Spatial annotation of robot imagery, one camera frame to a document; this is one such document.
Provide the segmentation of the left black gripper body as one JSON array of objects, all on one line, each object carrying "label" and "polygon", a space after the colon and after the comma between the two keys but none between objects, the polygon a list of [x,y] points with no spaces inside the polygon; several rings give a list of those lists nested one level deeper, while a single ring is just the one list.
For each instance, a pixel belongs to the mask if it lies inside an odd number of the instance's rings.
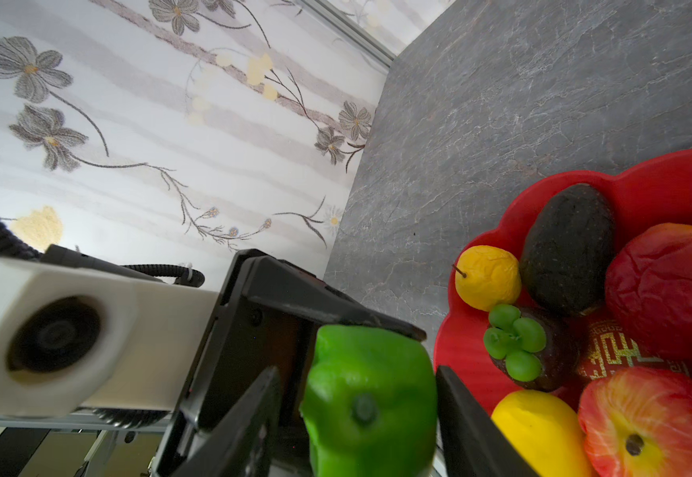
[{"label": "left black gripper body", "polygon": [[174,476],[262,371],[282,381],[270,474],[309,476],[309,439],[298,407],[325,325],[382,328],[425,341],[425,331],[371,310],[315,275],[260,250],[232,261],[207,333],[155,457],[153,475]]}]

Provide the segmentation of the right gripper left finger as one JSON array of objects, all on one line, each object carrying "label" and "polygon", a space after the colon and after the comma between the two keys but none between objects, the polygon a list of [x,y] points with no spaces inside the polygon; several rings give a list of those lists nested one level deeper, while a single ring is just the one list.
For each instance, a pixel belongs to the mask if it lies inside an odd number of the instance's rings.
[{"label": "right gripper left finger", "polygon": [[180,463],[174,476],[267,476],[278,433],[282,381],[270,367],[208,435],[199,449]]}]

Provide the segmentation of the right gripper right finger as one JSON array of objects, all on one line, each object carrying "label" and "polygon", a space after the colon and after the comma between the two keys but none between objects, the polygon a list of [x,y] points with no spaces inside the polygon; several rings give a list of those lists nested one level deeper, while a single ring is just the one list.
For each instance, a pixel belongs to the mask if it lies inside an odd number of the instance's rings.
[{"label": "right gripper right finger", "polygon": [[538,476],[453,369],[440,366],[435,377],[437,413],[449,476]]}]

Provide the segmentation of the yellow lemon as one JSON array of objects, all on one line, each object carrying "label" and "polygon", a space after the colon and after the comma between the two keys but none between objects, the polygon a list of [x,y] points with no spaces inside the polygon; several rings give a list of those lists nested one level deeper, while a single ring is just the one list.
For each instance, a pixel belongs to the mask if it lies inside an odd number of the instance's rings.
[{"label": "yellow lemon", "polygon": [[541,476],[593,476],[578,414],[551,394],[522,390],[495,407],[491,419]]}]

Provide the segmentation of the green lime fruit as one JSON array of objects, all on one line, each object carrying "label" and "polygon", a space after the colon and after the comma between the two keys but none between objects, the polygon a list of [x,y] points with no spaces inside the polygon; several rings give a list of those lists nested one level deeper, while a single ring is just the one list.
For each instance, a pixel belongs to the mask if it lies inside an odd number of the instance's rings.
[{"label": "green lime fruit", "polygon": [[316,476],[431,472],[437,384],[416,340],[379,328],[321,327],[300,415]]}]

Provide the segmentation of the red apple fruit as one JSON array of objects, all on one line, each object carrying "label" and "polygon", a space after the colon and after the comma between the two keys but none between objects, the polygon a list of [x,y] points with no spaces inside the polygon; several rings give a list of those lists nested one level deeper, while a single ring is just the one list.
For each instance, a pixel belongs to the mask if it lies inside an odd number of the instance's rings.
[{"label": "red apple fruit", "polygon": [[588,385],[578,421],[599,476],[692,476],[692,379],[629,368]]}]

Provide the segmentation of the dark avocado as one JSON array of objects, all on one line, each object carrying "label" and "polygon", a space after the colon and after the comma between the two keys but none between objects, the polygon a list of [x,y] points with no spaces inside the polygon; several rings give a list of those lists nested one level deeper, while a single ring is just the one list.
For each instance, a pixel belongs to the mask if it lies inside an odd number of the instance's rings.
[{"label": "dark avocado", "polygon": [[602,306],[614,258],[615,221],[608,200],[588,184],[556,194],[528,232],[520,260],[526,292],[564,317]]}]

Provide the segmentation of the dark red pomegranate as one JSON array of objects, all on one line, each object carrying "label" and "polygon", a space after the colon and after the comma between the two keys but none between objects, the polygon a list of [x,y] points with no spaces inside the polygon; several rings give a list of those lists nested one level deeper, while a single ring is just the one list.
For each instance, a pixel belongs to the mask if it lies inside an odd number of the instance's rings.
[{"label": "dark red pomegranate", "polygon": [[659,224],[628,242],[606,272],[605,303],[639,346],[692,361],[692,225]]}]

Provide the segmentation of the red flower-shaped fruit bowl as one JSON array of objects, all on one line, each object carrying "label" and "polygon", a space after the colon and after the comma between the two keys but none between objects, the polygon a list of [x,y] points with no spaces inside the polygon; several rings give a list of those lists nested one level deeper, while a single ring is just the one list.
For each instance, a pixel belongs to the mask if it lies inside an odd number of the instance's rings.
[{"label": "red flower-shaped fruit bowl", "polygon": [[[522,192],[498,226],[471,241],[471,246],[496,246],[521,254],[525,238],[542,208],[558,192],[574,184],[590,184],[614,210],[614,244],[622,248],[648,228],[665,222],[692,224],[692,149],[645,161],[617,175],[570,171],[543,179]],[[433,348],[433,365],[447,366],[460,377],[490,415],[516,386],[490,361],[482,343],[486,313],[465,304],[454,289],[448,292],[449,312]]]}]

